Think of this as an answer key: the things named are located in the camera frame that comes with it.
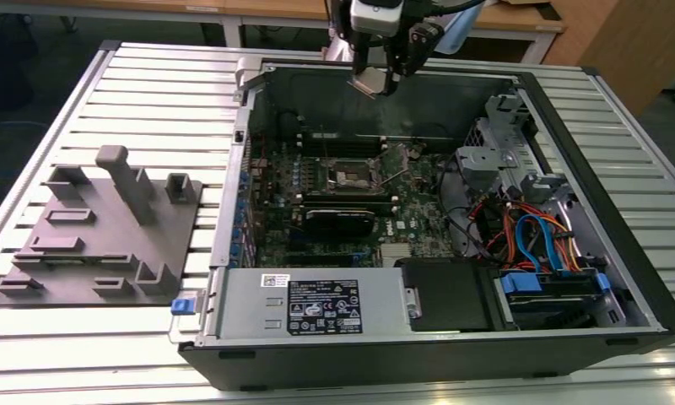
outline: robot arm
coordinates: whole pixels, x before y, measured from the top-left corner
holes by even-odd
[[[425,19],[464,11],[482,1],[442,7],[432,0],[331,0],[331,26],[354,54],[354,87],[370,97],[390,95],[398,78],[420,69],[444,35],[442,27]],[[368,66],[373,46],[384,49],[384,72]]]

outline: blue latch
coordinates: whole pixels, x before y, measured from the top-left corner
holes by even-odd
[[[608,291],[609,280],[607,279],[607,275],[604,275],[603,273],[597,273],[597,275],[594,276],[594,280],[597,280],[599,289],[601,289],[603,291]]]
[[[540,282],[534,273],[508,273],[498,279],[505,294],[540,292]]]
[[[169,306],[171,315],[194,315],[194,298],[174,298]]]

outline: motherboard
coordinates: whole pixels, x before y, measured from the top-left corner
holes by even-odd
[[[253,155],[257,267],[392,267],[452,257],[434,184],[438,154],[382,140],[373,158]]]

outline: gray plastic block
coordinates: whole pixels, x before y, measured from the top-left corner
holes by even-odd
[[[163,263],[157,273],[151,271],[145,262],[139,263],[134,283],[146,295],[165,295],[169,294],[169,291],[179,288],[179,281]]]
[[[89,184],[89,179],[82,172],[82,168],[72,165],[58,165],[44,182],[44,186],[48,187],[52,195],[64,202],[82,200],[77,192],[77,186],[85,184]]]
[[[27,247],[34,251],[81,251],[85,242],[77,236],[35,236]]]
[[[165,185],[169,202],[173,204],[194,204],[197,196],[186,173],[169,173]]]
[[[8,280],[0,280],[0,292],[8,297],[35,297],[42,288],[42,284],[26,274],[19,274]]]
[[[58,224],[89,224],[94,222],[94,214],[89,208],[54,209],[46,213],[46,222]]]
[[[129,297],[133,294],[133,287],[123,277],[94,277],[91,290],[105,298]]]
[[[103,145],[97,152],[94,162],[97,167],[101,167],[110,173],[114,189],[126,207],[133,212],[139,225],[151,224],[154,222],[154,213],[147,203],[150,193],[146,192],[146,185],[143,184],[146,174],[143,170],[138,170],[137,175],[134,175],[126,163],[126,155],[127,152],[123,146]]]
[[[99,149],[111,179],[54,168],[54,197],[0,281],[0,305],[167,305],[175,297],[202,185],[185,174],[150,181],[125,158],[122,147]]]

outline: open computer tower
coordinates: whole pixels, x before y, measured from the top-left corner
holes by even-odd
[[[211,275],[179,355],[223,390],[565,375],[675,301],[530,73],[239,61]]]

